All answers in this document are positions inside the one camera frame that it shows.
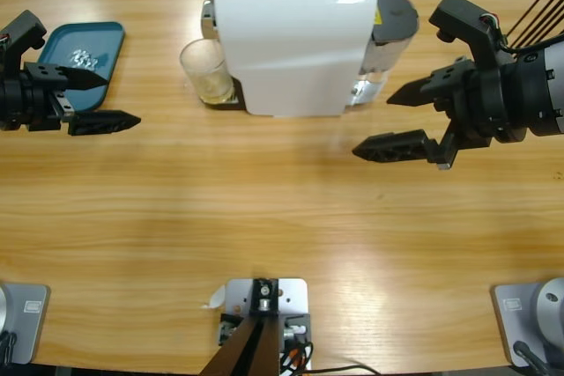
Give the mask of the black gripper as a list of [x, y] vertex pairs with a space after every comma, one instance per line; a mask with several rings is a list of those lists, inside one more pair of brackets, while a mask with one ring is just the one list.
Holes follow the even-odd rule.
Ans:
[[423, 129], [370, 136], [352, 149], [366, 161], [392, 163], [429, 160], [441, 170], [449, 170], [461, 150], [484, 148], [493, 139], [500, 143], [524, 140], [526, 128], [510, 120], [508, 101], [503, 98], [502, 72], [513, 58], [496, 55], [496, 64], [480, 70], [465, 57], [434, 70], [428, 77], [406, 83], [388, 99], [391, 105], [419, 107], [434, 103], [438, 112], [450, 118], [450, 124], [438, 144]]
[[22, 70], [1, 73], [1, 130], [59, 130], [68, 122], [70, 136], [111, 134], [131, 129], [141, 122], [121, 110], [76, 112], [65, 90], [85, 91], [108, 85], [92, 70], [50, 63], [24, 63]]

